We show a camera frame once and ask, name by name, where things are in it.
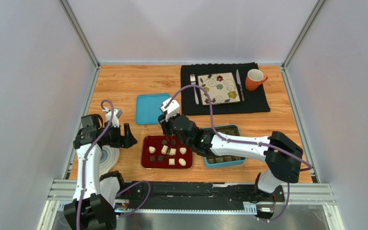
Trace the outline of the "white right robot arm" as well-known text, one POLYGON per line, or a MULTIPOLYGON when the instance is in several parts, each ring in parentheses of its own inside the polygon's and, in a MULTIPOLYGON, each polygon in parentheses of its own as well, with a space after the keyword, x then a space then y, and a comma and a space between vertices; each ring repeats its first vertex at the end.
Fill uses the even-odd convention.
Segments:
POLYGON ((175 136, 181 143, 202 157, 236 156, 262 161, 267 169, 255 180, 255 191, 273 193, 282 183, 299 181, 303 150, 282 132, 271 136, 248 138, 201 129, 185 115, 160 115, 158 122, 166 136, 175 136))

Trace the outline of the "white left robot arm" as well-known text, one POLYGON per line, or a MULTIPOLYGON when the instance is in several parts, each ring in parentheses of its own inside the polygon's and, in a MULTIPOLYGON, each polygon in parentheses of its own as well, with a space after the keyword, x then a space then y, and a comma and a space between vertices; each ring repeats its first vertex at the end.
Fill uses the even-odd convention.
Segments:
POLYGON ((98 114, 81 117, 73 147, 78 157, 78 175, 72 202, 66 204, 63 213, 73 230, 114 230, 117 226, 114 200, 125 185, 119 172, 100 174, 102 148, 119 150, 137 144, 128 123, 121 134, 121 111, 108 112, 105 120, 98 114))

